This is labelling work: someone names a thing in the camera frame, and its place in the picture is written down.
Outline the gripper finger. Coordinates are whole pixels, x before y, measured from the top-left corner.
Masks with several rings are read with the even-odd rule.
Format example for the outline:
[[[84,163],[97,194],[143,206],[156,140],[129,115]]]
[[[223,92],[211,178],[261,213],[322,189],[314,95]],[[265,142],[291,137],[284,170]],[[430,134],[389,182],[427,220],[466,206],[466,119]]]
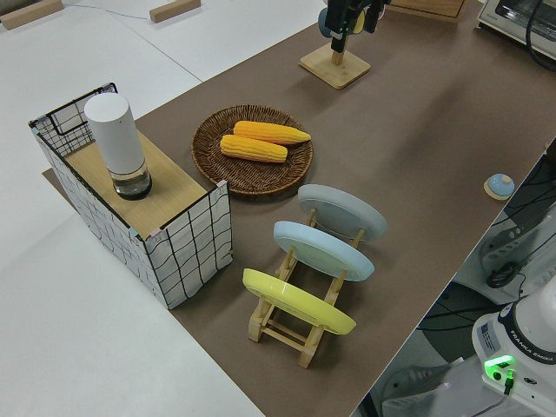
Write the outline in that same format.
[[[372,0],[369,3],[364,21],[364,30],[367,33],[375,32],[377,23],[385,11],[386,4],[387,2],[384,0]]]
[[[353,31],[360,15],[360,1],[330,0],[325,18],[325,27],[330,31],[333,51],[343,51],[348,36]]]

